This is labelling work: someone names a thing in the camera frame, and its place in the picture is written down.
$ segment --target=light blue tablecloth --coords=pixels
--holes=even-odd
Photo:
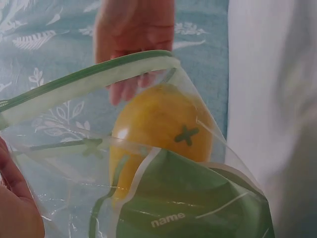
[[[0,99],[91,66],[92,29],[99,5],[93,0],[1,0]],[[227,9],[228,0],[177,1],[174,44],[174,53],[224,135]]]
[[[99,5],[93,0],[0,0],[0,100],[91,66],[92,30]],[[227,9],[228,0],[177,1],[174,43],[174,53],[224,135],[228,102]],[[97,125],[115,120],[104,91],[66,102],[51,112],[51,121],[34,119],[32,133],[41,127],[45,136],[55,142],[77,139],[74,133],[65,133],[52,121],[99,132]],[[24,133],[21,127],[13,127],[12,131]],[[41,137],[35,139],[40,144]],[[65,236],[87,237],[90,209],[105,190],[75,184],[71,193],[62,178],[27,160],[21,163],[45,209],[59,210],[53,222]],[[62,164],[61,168],[72,173],[71,167]],[[82,193],[95,196],[89,202],[79,202],[82,207],[68,203],[70,194],[76,200]],[[57,237],[50,226],[46,229],[47,237]]]

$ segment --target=white fabric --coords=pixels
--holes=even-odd
[[[282,199],[289,185],[284,170],[299,138],[294,122],[302,119],[295,115],[301,115],[306,95],[316,92],[316,15],[316,0],[233,0],[229,5],[227,141],[262,186],[276,234],[284,232],[278,225],[285,219]],[[289,91],[291,79],[297,86]]]

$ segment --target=green label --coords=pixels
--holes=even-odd
[[[274,238],[267,200],[201,166],[158,149],[140,165],[115,207],[110,238]]]

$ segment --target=green stripe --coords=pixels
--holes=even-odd
[[[122,171],[123,166],[125,165],[125,163],[128,161],[128,159],[129,159],[129,156],[125,155],[120,160],[118,166],[115,168],[114,176],[113,176],[113,182],[112,182],[111,189],[110,189],[109,193],[107,195],[99,198],[96,201],[96,203],[95,203],[95,205],[93,207],[93,210],[92,210],[91,216],[90,216],[90,222],[89,222],[89,238],[95,238],[96,237],[97,220],[98,220],[98,215],[99,215],[100,209],[101,209],[104,201],[107,198],[110,198],[110,197],[112,197],[114,195],[115,190],[116,190],[116,188],[118,186],[118,182],[119,182],[119,177],[120,177],[121,171]]]
[[[173,54],[169,51],[162,51],[162,50],[156,50],[156,51],[145,51],[145,52],[139,52],[130,54],[123,57],[118,57],[116,59],[112,59],[103,63],[99,63],[97,65],[91,66],[89,68],[85,68],[83,70],[80,70],[78,72],[69,74],[65,77],[62,77],[60,79],[54,80],[52,82],[49,82],[47,84],[44,84],[38,88],[32,89],[26,93],[23,93],[17,97],[14,97],[9,100],[2,100],[0,102],[0,113],[8,110],[12,107],[15,107],[19,104],[22,104],[28,100],[31,100],[33,98],[36,98],[40,95],[43,95],[49,91],[52,91],[54,89],[57,89],[59,87],[62,87],[64,85],[67,85],[69,83],[75,82],[77,80],[80,80],[82,78],[88,77],[90,75],[120,66],[127,63],[135,62],[138,60],[144,60],[148,58],[154,58],[154,57],[162,57],[162,56],[169,56],[173,57]]]

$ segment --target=green zip closure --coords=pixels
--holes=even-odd
[[[134,53],[134,54],[118,57],[103,63],[96,64],[89,68],[82,69],[78,72],[69,74],[67,76],[59,78],[47,84],[44,84],[38,88],[32,89],[26,93],[23,93],[9,100],[0,101],[0,113],[10,108],[13,108],[19,104],[22,104],[28,100],[31,100],[40,95],[43,95],[51,90],[57,89],[59,87],[75,82],[82,78],[88,77],[90,75],[93,75],[93,74],[96,74],[96,73],[99,73],[99,72],[102,72],[102,71],[105,71],[120,65],[135,62],[138,60],[144,60],[144,59],[162,57],[162,56],[173,57],[173,54],[169,51],[163,51],[163,50],[145,51],[145,52],[139,52],[139,53]]]

